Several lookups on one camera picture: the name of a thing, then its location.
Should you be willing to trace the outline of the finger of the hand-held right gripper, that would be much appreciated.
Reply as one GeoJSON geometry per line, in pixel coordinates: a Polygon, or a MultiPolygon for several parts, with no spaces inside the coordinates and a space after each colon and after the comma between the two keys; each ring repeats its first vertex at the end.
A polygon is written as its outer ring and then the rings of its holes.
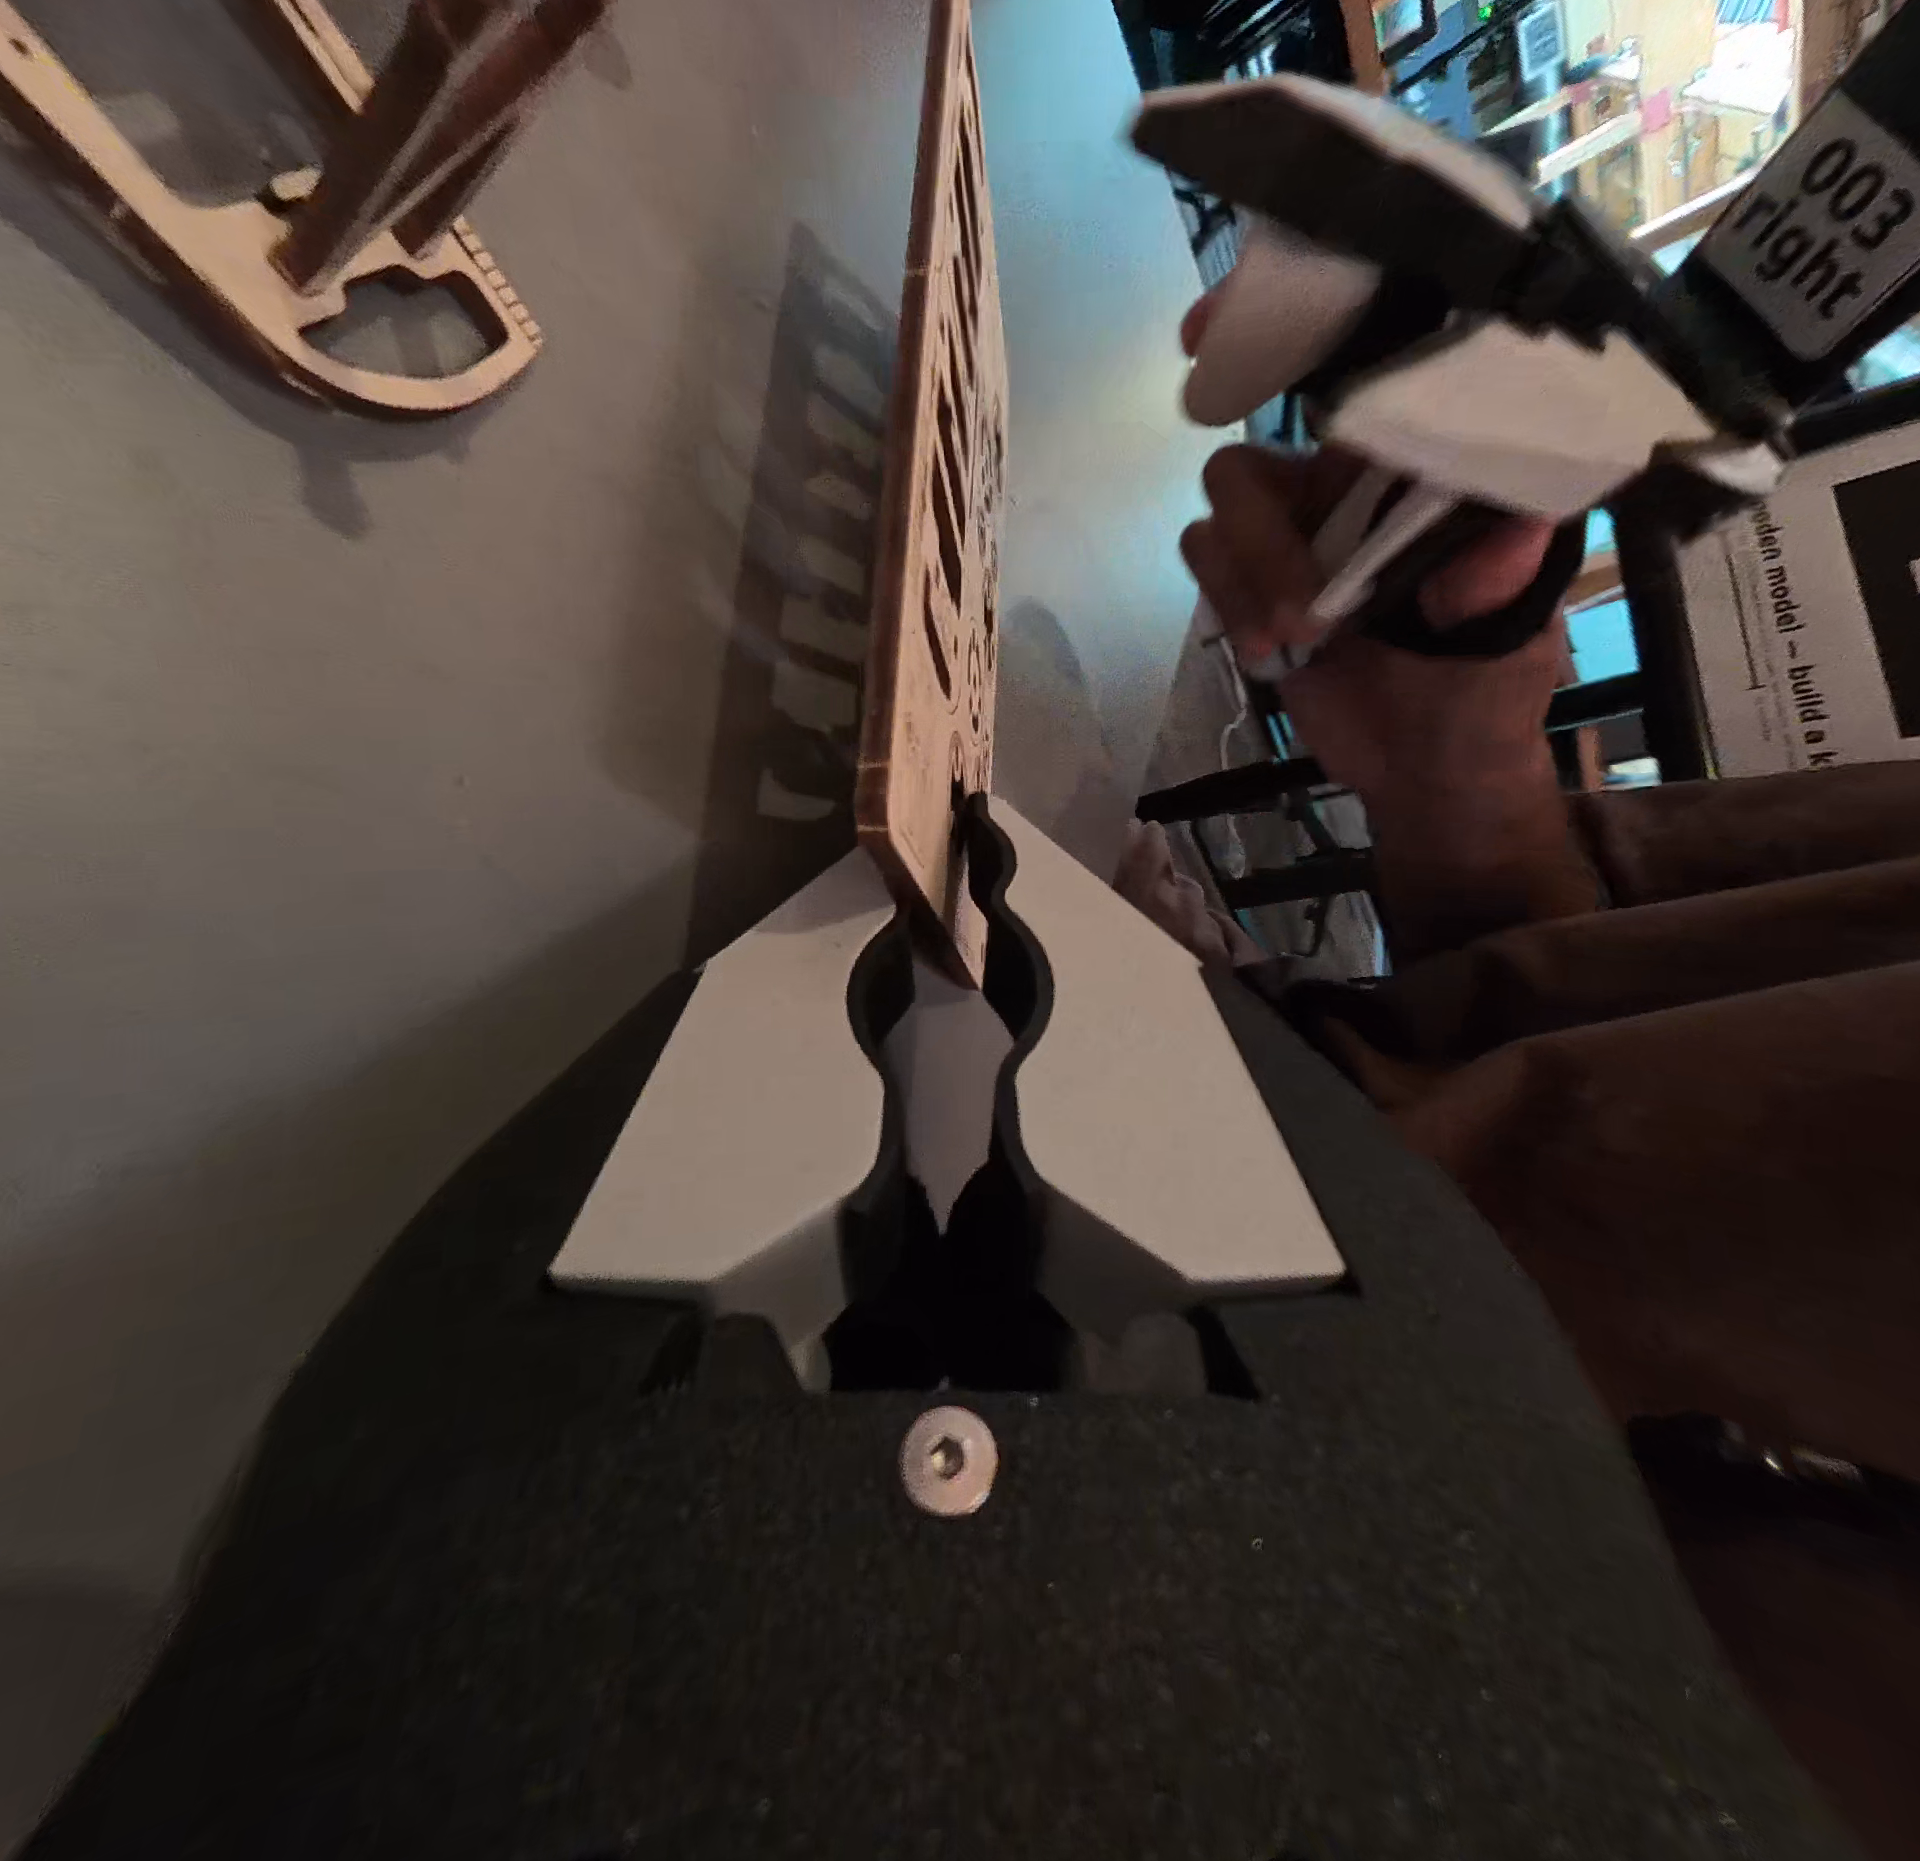
{"type": "Polygon", "coordinates": [[[1162,87],[1129,136],[1204,195],[1380,269],[1512,269],[1539,237],[1506,167],[1354,85],[1281,73],[1162,87]]]}
{"type": "Polygon", "coordinates": [[[1317,398],[1326,439],[1364,465],[1370,523],[1457,505],[1563,520],[1664,460],[1739,495],[1786,471],[1778,444],[1622,332],[1583,343],[1488,317],[1404,339],[1348,313],[1317,339],[1317,398]]]}

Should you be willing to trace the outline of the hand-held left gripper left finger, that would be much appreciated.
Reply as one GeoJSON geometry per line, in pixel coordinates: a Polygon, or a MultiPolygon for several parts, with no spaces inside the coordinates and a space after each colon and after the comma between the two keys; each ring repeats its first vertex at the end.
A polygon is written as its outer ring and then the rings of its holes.
{"type": "Polygon", "coordinates": [[[830,1328],[895,1255],[885,1041],[911,1003],[907,923],[848,851],[702,964],[550,1284],[759,1321],[823,1391],[830,1328]]]}

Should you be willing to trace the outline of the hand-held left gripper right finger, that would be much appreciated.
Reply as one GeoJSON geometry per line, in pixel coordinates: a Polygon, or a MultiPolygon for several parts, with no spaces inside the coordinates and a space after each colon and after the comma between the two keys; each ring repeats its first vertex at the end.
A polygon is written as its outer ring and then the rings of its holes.
{"type": "Polygon", "coordinates": [[[1004,800],[965,840],[1011,1040],[951,1205],[965,1388],[1257,1394],[1227,1309],[1348,1277],[1199,958],[1004,800]]]}

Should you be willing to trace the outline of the wooden wing part sheet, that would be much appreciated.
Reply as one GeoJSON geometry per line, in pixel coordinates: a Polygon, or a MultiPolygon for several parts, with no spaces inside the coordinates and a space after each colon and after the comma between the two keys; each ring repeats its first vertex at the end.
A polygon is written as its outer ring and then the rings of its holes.
{"type": "Polygon", "coordinates": [[[934,0],[882,442],[858,839],[930,958],[979,985],[965,816],[995,768],[1009,373],[970,0],[934,0]]]}

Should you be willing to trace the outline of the wooden airplane model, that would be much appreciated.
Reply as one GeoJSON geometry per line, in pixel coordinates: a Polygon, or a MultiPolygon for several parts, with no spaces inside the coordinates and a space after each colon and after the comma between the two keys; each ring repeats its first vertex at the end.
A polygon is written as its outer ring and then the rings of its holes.
{"type": "Polygon", "coordinates": [[[541,352],[541,328],[473,229],[473,195],[613,0],[412,0],[372,71],[322,0],[252,0],[333,106],[318,166],[252,196],[179,195],[59,55],[3,0],[4,118],[61,166],[107,225],[281,381],[374,416],[482,405],[541,352]],[[456,373],[375,372],[314,333],[366,282],[447,290],[486,341],[456,373]]]}

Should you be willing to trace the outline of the grey desk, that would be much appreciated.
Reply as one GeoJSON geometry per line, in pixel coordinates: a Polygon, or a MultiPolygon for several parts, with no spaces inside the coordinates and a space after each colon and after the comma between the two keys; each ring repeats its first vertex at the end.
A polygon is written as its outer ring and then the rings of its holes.
{"type": "Polygon", "coordinates": [[[328,411],[4,130],[4,1853],[400,1222],[781,847],[719,741],[796,227],[891,341],[930,0],[614,0],[481,196],[546,330],[328,411]]]}

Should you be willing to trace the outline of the person's right hand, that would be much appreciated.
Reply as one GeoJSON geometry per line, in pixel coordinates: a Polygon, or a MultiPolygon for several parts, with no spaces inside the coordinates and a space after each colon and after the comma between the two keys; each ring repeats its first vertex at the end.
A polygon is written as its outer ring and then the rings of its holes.
{"type": "Polygon", "coordinates": [[[1339,448],[1235,444],[1202,473],[1206,512],[1181,553],[1241,661],[1308,656],[1278,688],[1309,751],[1362,799],[1557,791],[1547,733],[1552,635],[1501,656],[1431,656],[1345,627],[1319,635],[1309,606],[1328,572],[1311,551],[1362,465],[1339,448]]]}

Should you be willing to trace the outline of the person's brown clothing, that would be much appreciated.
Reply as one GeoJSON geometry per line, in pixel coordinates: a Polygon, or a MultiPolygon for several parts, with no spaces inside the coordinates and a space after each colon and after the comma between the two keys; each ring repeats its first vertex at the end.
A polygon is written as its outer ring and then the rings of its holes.
{"type": "Polygon", "coordinates": [[[1563,796],[1601,912],[1288,1014],[1539,1287],[1787,1749],[1916,1856],[1917,768],[1563,796]]]}

